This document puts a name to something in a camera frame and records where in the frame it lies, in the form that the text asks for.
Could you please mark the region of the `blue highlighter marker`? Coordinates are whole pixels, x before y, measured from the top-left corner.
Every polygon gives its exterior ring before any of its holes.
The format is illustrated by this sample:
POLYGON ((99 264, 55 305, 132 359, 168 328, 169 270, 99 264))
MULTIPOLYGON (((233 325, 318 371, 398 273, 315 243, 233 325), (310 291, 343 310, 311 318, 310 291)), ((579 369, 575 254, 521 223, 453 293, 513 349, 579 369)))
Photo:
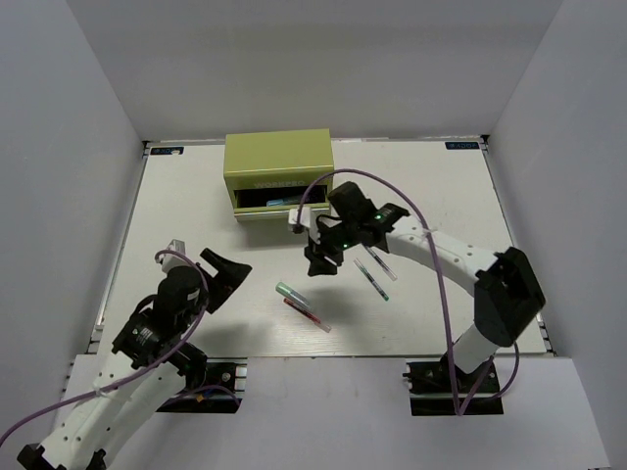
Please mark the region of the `blue highlighter marker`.
POLYGON ((279 199, 272 199, 266 202, 266 206, 269 208, 298 205, 301 202, 301 196, 290 196, 279 199))

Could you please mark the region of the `green metal drawer box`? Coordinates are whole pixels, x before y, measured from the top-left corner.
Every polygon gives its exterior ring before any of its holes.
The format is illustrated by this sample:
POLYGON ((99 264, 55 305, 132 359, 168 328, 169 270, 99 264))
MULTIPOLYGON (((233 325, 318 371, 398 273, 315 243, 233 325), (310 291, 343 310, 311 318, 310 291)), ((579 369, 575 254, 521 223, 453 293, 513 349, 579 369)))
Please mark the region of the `green metal drawer box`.
POLYGON ((268 200, 301 196, 316 212, 327 212, 334 169, 330 131, 307 129, 229 134, 223 179, 238 221, 284 218, 298 205, 269 208, 268 200))

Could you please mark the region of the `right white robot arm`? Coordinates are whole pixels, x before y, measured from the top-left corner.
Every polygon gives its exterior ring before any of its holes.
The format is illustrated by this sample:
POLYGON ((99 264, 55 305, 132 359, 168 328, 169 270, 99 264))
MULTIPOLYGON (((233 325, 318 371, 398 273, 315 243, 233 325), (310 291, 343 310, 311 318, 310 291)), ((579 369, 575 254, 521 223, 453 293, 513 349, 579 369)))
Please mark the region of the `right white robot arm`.
POLYGON ((308 207, 288 215, 292 230, 308 235, 310 277, 336 274, 345 251, 363 245, 428 267, 472 297, 472 323, 442 366, 443 380, 454 390, 474 383, 478 368, 498 350, 512 347, 546 304, 528 257, 515 247, 494 252, 431 231, 400 206, 376 207, 354 182, 334 189, 328 201, 336 212, 333 224, 308 207))

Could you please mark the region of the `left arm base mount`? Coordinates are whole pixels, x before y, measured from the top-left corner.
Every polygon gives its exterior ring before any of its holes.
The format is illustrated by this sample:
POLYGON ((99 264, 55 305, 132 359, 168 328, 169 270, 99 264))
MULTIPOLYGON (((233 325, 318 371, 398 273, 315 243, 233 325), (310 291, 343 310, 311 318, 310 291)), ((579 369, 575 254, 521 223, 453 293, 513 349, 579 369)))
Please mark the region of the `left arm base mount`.
POLYGON ((168 399, 160 413, 234 414, 244 398, 247 378, 245 358, 210 358, 204 381, 168 399))

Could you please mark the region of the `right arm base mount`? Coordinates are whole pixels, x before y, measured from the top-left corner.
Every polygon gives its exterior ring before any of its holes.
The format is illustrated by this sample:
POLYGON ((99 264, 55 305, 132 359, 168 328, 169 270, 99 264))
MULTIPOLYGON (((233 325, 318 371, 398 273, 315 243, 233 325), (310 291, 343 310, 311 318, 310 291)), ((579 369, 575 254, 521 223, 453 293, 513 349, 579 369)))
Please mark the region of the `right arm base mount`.
MULTIPOLYGON (((456 415, 450 377, 444 361, 408 362, 403 377, 410 388, 410 411, 413 417, 456 415)), ((492 399, 500 389, 496 367, 492 364, 464 414, 503 415, 502 399, 492 399)))

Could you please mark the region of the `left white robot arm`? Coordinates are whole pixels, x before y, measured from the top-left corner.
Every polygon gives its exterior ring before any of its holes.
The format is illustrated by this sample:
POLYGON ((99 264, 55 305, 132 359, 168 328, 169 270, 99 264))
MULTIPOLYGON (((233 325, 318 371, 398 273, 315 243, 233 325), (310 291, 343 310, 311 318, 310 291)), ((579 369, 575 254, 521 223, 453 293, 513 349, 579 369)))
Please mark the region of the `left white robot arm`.
POLYGON ((204 249, 208 273, 172 241, 156 253, 164 278, 140 301, 112 341, 89 392, 68 399, 70 413, 41 443, 17 456, 25 469, 107 469, 127 441, 174 395, 201 390, 207 356, 189 339, 252 271, 204 249))

